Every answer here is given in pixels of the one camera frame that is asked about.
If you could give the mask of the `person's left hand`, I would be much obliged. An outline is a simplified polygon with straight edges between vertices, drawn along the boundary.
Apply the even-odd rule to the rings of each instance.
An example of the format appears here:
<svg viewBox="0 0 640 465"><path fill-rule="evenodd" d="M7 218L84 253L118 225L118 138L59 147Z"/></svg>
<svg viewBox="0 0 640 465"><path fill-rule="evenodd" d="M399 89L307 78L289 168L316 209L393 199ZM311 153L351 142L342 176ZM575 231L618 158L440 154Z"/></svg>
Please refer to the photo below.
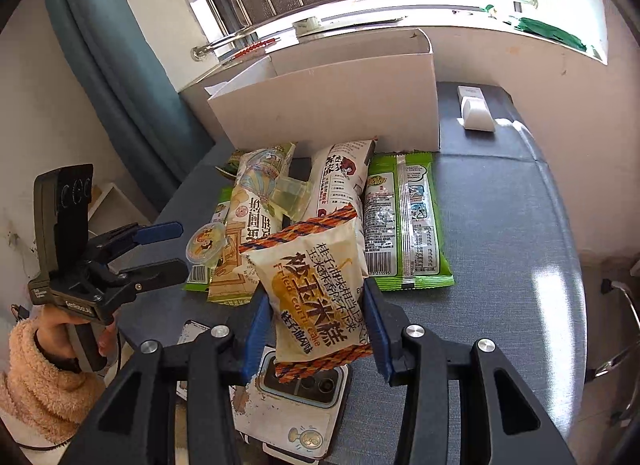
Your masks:
<svg viewBox="0 0 640 465"><path fill-rule="evenodd" d="M67 334L67 326L89 324L90 321L52 305L45 305L39 311L37 318L36 338L38 344L47 355L57 360L76 358L76 352ZM103 329L98 338L98 348L101 355L109 357L116 347L116 323L113 322Z"/></svg>

